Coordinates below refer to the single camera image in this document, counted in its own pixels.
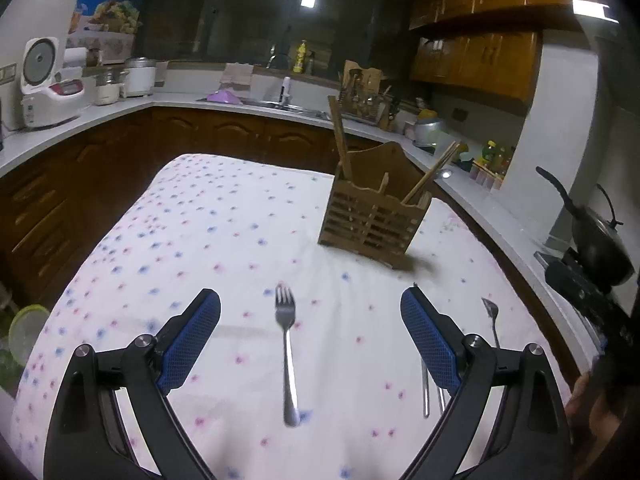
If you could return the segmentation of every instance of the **ceiling light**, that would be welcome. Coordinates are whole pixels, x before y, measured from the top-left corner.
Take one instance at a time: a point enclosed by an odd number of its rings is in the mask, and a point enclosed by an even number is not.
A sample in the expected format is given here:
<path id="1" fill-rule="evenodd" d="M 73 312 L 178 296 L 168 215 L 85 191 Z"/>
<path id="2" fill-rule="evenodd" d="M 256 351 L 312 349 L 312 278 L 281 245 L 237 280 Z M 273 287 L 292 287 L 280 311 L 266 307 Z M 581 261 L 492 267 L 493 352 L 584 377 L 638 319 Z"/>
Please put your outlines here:
<path id="1" fill-rule="evenodd" d="M 309 9 L 313 9 L 316 6 L 316 0 L 302 0 L 300 3 L 300 7 L 308 7 Z"/>

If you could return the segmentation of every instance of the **rice cooker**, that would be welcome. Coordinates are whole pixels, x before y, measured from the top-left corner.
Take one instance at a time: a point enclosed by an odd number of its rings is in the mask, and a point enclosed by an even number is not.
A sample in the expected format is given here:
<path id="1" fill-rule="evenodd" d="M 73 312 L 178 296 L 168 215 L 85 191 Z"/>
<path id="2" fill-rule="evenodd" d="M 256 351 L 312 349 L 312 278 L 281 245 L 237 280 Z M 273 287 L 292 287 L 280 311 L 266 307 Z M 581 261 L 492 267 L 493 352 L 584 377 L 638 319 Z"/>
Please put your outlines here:
<path id="1" fill-rule="evenodd" d="M 58 38 L 34 38 L 25 46 L 20 90 L 22 116 L 29 128 L 63 123 L 80 115 L 87 106 L 81 80 L 54 77 L 58 46 Z"/>
<path id="2" fill-rule="evenodd" d="M 124 63 L 129 71 L 122 86 L 123 97 L 140 97 L 153 93 L 156 84 L 156 60 L 146 57 L 130 57 Z"/>

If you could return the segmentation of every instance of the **table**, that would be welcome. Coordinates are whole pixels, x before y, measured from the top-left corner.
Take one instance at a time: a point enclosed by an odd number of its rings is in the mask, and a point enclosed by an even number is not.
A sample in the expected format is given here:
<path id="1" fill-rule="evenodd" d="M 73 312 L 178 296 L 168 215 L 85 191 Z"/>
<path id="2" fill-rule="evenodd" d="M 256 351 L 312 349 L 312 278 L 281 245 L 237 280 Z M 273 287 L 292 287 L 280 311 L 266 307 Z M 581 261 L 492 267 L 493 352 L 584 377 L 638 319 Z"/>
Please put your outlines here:
<path id="1" fill-rule="evenodd" d="M 422 417 L 420 357 L 399 313 L 417 282 L 465 333 L 493 343 L 481 297 L 500 306 L 503 348 L 537 342 L 526 307 L 488 250 L 434 200 L 409 247 L 412 272 L 316 241 L 332 176 L 216 155 L 167 164 L 103 238 L 56 303 L 20 381 L 10 444 L 42 478 L 47 428 L 73 350 L 156 333 L 202 288 L 222 315 L 168 399 L 219 479 L 399 478 L 437 422 Z M 296 298 L 292 351 L 302 424 L 282 421 L 282 332 L 274 288 Z M 157 472 L 126 392 L 117 393 L 140 465 Z M 500 400 L 494 388 L 463 468 L 478 462 Z"/>

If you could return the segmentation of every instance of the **chopsticks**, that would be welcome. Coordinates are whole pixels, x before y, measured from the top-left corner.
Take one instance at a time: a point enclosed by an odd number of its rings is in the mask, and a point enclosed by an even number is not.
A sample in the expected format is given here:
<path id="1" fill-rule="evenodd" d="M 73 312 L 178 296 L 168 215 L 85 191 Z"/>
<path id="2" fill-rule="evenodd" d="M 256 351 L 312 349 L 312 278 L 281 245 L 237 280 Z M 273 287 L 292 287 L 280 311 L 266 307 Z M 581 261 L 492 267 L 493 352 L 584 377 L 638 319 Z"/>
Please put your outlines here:
<path id="1" fill-rule="evenodd" d="M 427 173 L 424 174 L 424 176 L 420 179 L 418 184 L 416 184 L 414 188 L 408 193 L 408 195 L 402 199 L 402 203 L 403 204 L 408 203 L 409 200 L 411 200 L 415 196 L 415 194 L 422 189 L 422 187 L 425 184 L 427 184 L 431 179 L 433 179 L 436 172 L 447 163 L 447 161 L 456 153 L 459 147 L 460 147 L 460 142 L 458 140 L 455 140 L 454 142 L 452 142 L 447 148 L 447 151 L 445 151 L 442 154 L 442 156 L 436 161 L 433 167 Z"/>

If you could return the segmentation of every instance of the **towel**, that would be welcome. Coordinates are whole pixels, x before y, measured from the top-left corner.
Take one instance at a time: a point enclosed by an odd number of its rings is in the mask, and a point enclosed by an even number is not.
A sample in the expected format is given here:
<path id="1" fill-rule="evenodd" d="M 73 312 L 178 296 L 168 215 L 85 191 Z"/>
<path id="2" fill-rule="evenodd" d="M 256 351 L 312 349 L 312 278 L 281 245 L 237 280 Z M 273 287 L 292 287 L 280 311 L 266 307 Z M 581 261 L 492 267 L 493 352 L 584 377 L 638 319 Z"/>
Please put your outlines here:
<path id="1" fill-rule="evenodd" d="M 220 84 L 233 84 L 251 86 L 251 76 L 254 74 L 254 66 L 241 63 L 227 63 L 225 71 L 220 78 Z"/>

